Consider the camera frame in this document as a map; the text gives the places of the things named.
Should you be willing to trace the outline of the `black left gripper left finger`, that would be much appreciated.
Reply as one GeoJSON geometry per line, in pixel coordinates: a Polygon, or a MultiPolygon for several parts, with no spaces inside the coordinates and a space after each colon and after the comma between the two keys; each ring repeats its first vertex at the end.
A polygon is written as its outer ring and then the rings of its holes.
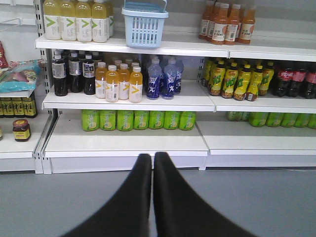
{"type": "Polygon", "coordinates": [[[152,160],[140,154],[109,201],[65,237],[147,237],[151,203],[152,160]]]}

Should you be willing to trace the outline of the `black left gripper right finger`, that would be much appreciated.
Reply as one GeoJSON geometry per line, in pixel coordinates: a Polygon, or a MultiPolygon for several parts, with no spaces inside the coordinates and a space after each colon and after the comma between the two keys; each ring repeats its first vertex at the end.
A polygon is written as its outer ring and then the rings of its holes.
{"type": "Polygon", "coordinates": [[[168,153],[154,160],[154,209],[160,237],[251,237],[206,203],[185,181],[168,153]]]}

